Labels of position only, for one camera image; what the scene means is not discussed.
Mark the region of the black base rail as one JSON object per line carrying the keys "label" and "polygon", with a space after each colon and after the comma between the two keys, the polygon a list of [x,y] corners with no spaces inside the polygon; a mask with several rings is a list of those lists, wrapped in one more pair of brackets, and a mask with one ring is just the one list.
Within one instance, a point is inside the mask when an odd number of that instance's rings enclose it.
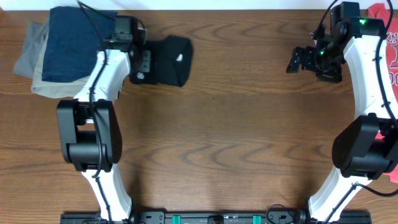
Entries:
{"label": "black base rail", "polygon": [[[100,218],[99,213],[62,214],[61,224],[108,223]],[[143,223],[143,224],[266,224],[266,223],[323,223],[307,218],[304,211],[288,212],[286,210],[271,210],[267,213],[164,213],[142,212],[122,221],[112,223]],[[342,212],[338,224],[372,224],[369,212]]]}

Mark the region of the folded grey garment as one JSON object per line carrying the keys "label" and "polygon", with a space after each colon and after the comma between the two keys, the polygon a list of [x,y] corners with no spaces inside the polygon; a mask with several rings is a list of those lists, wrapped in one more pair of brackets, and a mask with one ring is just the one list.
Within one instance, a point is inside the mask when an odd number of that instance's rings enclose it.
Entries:
{"label": "folded grey garment", "polygon": [[16,75],[33,77],[35,64],[44,41],[42,28],[42,24],[35,22],[28,25],[21,55],[13,67],[13,72]]}

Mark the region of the folded beige garment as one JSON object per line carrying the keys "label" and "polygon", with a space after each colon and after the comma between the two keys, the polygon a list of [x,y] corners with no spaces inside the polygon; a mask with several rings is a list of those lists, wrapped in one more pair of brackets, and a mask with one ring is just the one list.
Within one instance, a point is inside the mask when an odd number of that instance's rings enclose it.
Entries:
{"label": "folded beige garment", "polygon": [[107,49],[104,39],[100,39],[100,49],[91,74],[70,83],[45,82],[42,80],[44,54],[47,47],[41,50],[40,59],[35,68],[31,90],[47,98],[72,97],[80,102],[108,100],[115,101],[123,85],[124,79],[131,72],[129,55],[125,50]]}

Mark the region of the folded navy blue garment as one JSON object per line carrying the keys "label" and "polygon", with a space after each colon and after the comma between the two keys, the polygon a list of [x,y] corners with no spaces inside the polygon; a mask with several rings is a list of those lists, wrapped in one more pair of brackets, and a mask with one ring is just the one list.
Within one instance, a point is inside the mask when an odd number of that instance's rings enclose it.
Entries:
{"label": "folded navy blue garment", "polygon": [[44,54],[42,80],[70,83],[91,74],[100,39],[114,32],[115,11],[59,6],[50,10],[49,34]]}

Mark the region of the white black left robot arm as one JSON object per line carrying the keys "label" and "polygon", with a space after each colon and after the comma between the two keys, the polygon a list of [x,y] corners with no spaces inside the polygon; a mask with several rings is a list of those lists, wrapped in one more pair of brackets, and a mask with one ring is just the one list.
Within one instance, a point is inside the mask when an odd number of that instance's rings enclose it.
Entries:
{"label": "white black left robot arm", "polygon": [[114,102],[126,77],[145,77],[151,58],[145,42],[107,40],[83,88],[57,105],[63,158],[87,180],[99,205],[92,217],[64,216],[63,223],[140,222],[119,170],[123,140]]}

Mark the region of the red printed t-shirt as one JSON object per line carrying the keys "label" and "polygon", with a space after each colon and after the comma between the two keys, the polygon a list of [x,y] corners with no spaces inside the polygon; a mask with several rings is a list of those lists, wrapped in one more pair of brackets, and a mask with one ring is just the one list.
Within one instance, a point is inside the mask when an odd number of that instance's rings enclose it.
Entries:
{"label": "red printed t-shirt", "polygon": [[[368,7],[368,17],[382,19],[387,24],[390,11],[384,3],[375,3]],[[386,37],[386,65],[395,98],[397,99],[397,18],[393,18]]]}

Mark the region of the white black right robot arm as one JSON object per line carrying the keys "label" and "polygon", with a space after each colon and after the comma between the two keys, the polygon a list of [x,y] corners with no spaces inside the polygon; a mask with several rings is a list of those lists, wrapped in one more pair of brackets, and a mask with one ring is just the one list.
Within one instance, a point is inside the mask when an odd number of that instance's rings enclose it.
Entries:
{"label": "white black right robot arm", "polygon": [[294,223],[370,223],[368,212],[346,211],[360,190],[397,166],[397,101],[386,67],[386,26],[381,19],[334,14],[330,32],[319,26],[314,47],[297,47],[287,72],[314,72],[338,83],[347,64],[354,91],[355,115],[334,140],[333,168]]}

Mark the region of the black t-shirt with logo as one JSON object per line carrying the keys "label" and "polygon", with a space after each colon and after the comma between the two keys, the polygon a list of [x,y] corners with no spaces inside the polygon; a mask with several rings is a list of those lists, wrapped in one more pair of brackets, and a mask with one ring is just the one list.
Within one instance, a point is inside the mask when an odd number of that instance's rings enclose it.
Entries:
{"label": "black t-shirt with logo", "polygon": [[177,87],[186,84],[193,60],[193,44],[190,39],[169,35],[163,40],[149,40],[140,48],[151,51],[150,72],[130,74],[131,83]]}

